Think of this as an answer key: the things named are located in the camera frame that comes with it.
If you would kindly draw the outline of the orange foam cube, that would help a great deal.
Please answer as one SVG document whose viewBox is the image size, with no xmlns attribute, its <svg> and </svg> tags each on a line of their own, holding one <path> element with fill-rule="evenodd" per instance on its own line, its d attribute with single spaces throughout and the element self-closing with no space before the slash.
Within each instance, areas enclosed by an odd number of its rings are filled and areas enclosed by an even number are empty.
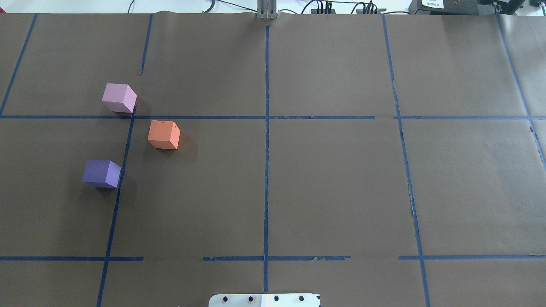
<svg viewBox="0 0 546 307">
<path fill-rule="evenodd" d="M 177 150 L 179 147 L 180 129 L 174 121 L 152 120 L 148 141 L 158 149 Z"/>
</svg>

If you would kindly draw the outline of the light pink foam cube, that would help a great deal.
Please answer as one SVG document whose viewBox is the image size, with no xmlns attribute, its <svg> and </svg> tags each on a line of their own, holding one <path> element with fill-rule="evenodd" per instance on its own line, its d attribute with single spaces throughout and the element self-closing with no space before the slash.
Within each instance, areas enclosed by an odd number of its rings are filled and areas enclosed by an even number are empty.
<svg viewBox="0 0 546 307">
<path fill-rule="evenodd" d="M 133 113 L 138 95 L 127 84 L 107 83 L 102 103 L 112 112 Z"/>
</svg>

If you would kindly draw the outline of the dark purple foam cube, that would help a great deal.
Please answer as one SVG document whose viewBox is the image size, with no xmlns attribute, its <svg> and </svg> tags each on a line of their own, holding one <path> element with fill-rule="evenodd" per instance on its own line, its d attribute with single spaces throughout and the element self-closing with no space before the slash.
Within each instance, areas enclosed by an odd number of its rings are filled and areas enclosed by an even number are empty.
<svg viewBox="0 0 546 307">
<path fill-rule="evenodd" d="M 87 161 L 82 182 L 97 188 L 117 188 L 121 167 L 111 160 L 90 159 Z"/>
</svg>

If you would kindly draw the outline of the black device box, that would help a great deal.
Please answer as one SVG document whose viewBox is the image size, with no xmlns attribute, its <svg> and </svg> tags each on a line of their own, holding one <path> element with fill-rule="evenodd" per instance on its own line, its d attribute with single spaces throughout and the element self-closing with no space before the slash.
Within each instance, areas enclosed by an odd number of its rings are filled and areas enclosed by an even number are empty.
<svg viewBox="0 0 546 307">
<path fill-rule="evenodd" d="M 412 0 L 411 15 L 513 15 L 524 0 Z"/>
</svg>

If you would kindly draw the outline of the grey aluminium frame post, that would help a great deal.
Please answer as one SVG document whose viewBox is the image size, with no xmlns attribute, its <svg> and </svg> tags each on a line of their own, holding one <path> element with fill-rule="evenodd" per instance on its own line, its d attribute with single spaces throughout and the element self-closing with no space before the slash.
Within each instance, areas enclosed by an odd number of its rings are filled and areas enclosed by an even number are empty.
<svg viewBox="0 0 546 307">
<path fill-rule="evenodd" d="M 257 0 L 257 19 L 274 20 L 278 17 L 277 0 Z"/>
</svg>

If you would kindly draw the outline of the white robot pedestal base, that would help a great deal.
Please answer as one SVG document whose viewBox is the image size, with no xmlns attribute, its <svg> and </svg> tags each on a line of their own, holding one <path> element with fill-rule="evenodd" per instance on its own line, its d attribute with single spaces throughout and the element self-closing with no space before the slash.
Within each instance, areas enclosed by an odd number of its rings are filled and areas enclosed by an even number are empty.
<svg viewBox="0 0 546 307">
<path fill-rule="evenodd" d="M 213 295 L 209 307 L 320 307 L 319 294 L 256 293 Z"/>
</svg>

